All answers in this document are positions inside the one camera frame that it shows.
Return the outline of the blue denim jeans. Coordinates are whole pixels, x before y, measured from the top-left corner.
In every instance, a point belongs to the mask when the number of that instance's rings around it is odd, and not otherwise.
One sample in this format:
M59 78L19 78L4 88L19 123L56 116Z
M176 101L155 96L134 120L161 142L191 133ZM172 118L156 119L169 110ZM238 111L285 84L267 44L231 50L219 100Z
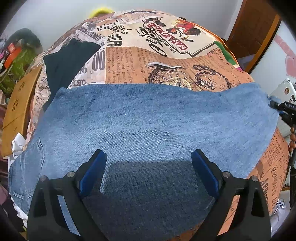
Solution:
M207 216L213 198L196 176L200 149L222 171L246 178L278 121L256 83L222 92L164 84L61 88L26 150L11 164L9 192L28 212L39 178L64 177L97 150L102 180L83 201L109 240L169 240Z

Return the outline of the white device with stickers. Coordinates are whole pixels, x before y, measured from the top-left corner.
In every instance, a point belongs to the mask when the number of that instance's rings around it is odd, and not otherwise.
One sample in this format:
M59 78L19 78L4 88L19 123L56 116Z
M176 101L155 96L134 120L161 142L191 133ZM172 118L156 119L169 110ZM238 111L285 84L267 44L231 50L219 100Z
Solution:
M285 80L271 93L271 96L280 99L281 103L287 101L295 104L295 83L290 81L288 77L285 78ZM277 128L284 138L287 138L290 135L290 127L281 120L281 117L278 118Z

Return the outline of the white crumpled cloth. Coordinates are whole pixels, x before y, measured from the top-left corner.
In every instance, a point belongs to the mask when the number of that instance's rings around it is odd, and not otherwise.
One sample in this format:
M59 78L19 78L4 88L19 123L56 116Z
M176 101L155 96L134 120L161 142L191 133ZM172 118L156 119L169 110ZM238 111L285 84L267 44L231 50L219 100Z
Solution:
M20 154L22 154L25 143L26 139L20 133L17 133L16 137L11 142L13 159L16 159L18 156L20 156Z

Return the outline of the wooden wardrobe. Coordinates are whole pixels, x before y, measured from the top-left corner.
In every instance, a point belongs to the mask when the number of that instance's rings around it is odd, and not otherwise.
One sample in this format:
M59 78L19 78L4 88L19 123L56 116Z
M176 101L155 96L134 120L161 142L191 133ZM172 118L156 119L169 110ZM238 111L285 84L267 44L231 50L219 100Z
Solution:
M252 58L244 71L250 73L267 50L280 17L267 1L243 1L226 42L236 59Z

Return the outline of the wooden board with cutouts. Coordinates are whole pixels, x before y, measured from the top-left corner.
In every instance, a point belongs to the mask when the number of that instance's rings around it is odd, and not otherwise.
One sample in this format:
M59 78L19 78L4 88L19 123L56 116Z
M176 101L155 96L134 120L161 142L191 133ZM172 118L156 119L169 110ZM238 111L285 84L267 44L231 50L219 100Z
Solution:
M1 155L3 157L12 154L11 142L17 133L20 133L24 138L27 137L30 103L41 71L42 67L33 69L18 81L13 89L3 123L1 145Z

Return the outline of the newspaper print bed cover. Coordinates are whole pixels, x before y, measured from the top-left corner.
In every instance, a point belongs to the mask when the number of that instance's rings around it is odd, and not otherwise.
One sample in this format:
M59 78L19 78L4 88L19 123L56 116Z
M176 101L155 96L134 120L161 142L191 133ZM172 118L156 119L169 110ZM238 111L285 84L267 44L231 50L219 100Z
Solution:
M41 72L33 90L27 144L38 118L60 83L49 77L43 57L71 40L101 44L66 85L162 83L194 91L223 91L252 82L221 39L208 30L160 11L114 13L92 18L69 30L35 60Z

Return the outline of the dark folded garment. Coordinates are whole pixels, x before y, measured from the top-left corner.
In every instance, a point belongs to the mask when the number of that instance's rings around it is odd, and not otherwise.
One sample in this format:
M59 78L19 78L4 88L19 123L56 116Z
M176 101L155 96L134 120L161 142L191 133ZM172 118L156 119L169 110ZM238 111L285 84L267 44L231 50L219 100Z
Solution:
M72 39L58 52L43 58L50 89L50 97L43 105L44 111L49 107L57 91L61 87L67 88L86 61L100 48L101 46L96 43Z

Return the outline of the green storage box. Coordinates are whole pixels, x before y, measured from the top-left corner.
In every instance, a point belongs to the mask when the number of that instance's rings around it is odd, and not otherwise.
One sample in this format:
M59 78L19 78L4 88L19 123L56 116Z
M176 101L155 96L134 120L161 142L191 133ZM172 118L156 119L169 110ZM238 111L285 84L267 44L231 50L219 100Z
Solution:
M10 97L15 84L25 76L35 57L36 54L32 48L24 48L9 68L4 67L4 71L1 73L1 90L6 97Z

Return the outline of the orange box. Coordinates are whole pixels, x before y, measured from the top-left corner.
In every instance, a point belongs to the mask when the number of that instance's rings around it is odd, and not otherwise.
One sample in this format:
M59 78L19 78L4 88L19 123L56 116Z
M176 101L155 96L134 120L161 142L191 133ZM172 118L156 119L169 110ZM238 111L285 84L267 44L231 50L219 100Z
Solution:
M13 43L8 46L9 56L6 58L4 67L7 69L11 65L11 63L16 59L16 57L22 51L21 47L16 47Z

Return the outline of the grey plush cushion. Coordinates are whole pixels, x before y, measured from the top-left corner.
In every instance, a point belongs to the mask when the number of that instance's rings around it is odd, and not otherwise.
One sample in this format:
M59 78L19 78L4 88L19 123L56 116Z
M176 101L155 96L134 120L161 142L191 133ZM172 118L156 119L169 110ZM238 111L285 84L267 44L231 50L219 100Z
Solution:
M30 47L32 48L35 53L38 55L42 53L43 47L39 40L39 38L27 28L19 29L14 32L7 40L4 45L4 48L8 48L8 46L13 43L21 41L22 47Z

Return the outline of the yellow curved pillow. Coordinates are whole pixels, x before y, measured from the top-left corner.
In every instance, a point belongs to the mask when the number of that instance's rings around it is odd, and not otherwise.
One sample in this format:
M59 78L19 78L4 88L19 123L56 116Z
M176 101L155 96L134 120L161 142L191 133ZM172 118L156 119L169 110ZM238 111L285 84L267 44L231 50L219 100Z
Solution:
M96 8L95 10L93 10L91 12L91 14L89 15L89 18L95 18L101 15L107 15L113 13L113 10L107 7L100 7L100 8Z

